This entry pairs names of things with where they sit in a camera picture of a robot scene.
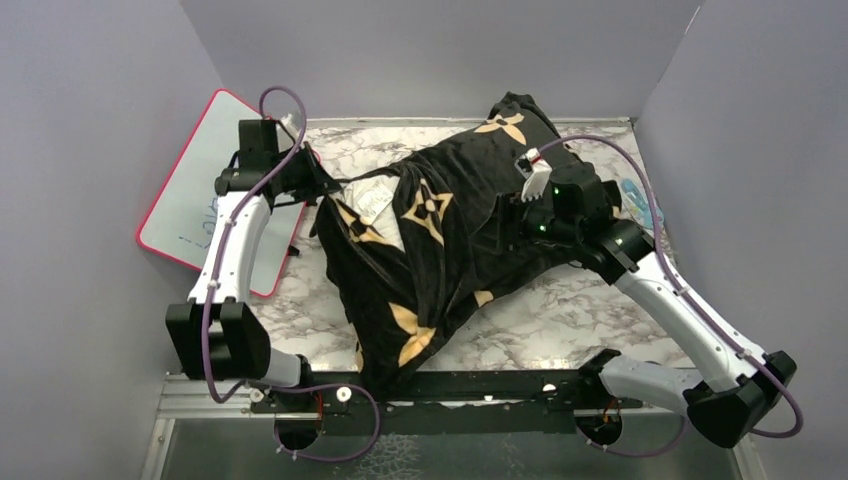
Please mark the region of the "white pillow insert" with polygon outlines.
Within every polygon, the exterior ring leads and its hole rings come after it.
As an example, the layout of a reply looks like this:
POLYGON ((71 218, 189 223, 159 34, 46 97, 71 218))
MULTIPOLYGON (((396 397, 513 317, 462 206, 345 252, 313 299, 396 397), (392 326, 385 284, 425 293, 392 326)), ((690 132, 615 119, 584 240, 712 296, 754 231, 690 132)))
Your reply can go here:
POLYGON ((347 184, 332 195, 354 242, 371 242, 405 251, 393 200, 399 178, 376 175, 347 184))

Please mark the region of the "black floral pillowcase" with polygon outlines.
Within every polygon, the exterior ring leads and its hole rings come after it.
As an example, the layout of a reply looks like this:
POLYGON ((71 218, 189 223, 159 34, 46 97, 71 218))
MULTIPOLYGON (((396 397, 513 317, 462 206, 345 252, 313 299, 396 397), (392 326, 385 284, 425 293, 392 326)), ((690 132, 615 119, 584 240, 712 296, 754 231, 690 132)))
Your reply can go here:
POLYGON ((557 137, 532 96, 509 92, 479 126, 355 179, 399 178, 392 206, 404 252, 354 242, 333 194, 322 200, 311 233, 355 331, 360 380, 373 397, 407 384, 481 307, 573 262, 550 246, 494 250, 496 197, 524 182, 514 161, 557 137))

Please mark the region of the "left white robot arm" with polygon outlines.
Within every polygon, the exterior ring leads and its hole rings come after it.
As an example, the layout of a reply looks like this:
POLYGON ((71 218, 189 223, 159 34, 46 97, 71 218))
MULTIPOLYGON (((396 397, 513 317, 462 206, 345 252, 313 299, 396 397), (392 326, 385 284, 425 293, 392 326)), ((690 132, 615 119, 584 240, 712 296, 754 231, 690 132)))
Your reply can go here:
POLYGON ((206 260, 186 301, 168 306, 165 325, 188 378, 276 386, 279 401, 298 411, 314 397, 308 361, 272 347, 249 305, 249 284, 278 197, 297 205, 342 186, 301 138, 284 149, 283 132, 270 118, 239 122, 239 147, 215 180, 217 216, 206 260))

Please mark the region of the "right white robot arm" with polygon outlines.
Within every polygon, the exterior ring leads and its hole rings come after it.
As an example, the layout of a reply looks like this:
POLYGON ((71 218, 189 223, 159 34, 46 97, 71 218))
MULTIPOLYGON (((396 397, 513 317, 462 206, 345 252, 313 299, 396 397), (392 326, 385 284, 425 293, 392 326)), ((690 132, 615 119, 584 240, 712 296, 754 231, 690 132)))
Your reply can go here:
POLYGON ((673 411, 722 448, 753 433, 785 396, 794 359, 766 352, 703 304, 648 232, 615 214, 618 188, 591 164, 554 170, 536 158, 518 160, 515 168, 524 184, 498 197, 499 248, 536 244, 569 254, 635 301, 696 368, 686 373, 607 350, 582 367, 579 398, 592 407, 617 397, 673 411))

